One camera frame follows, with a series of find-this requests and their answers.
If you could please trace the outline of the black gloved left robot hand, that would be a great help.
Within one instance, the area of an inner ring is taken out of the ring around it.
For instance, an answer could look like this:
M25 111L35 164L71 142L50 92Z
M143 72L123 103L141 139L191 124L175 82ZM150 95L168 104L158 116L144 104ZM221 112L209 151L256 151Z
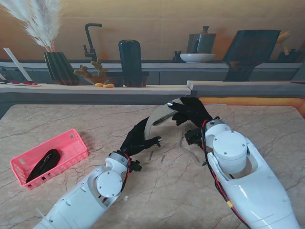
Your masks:
M126 139L120 147L120 151L128 156L133 156L141 151L152 147L153 145L161 146L162 138L160 136L146 140L144 137L144 130L148 121L148 117L140 121L127 134Z

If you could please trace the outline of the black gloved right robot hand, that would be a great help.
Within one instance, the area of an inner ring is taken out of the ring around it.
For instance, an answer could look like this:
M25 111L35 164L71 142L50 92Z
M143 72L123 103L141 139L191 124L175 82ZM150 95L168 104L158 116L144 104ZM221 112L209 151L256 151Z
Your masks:
M169 108L177 111L172 117L172 120L176 121L177 126L186 121L191 121L197 127L202 127L205 120L211 121L213 119L198 98L182 97L180 100L182 104L174 101L167 103Z

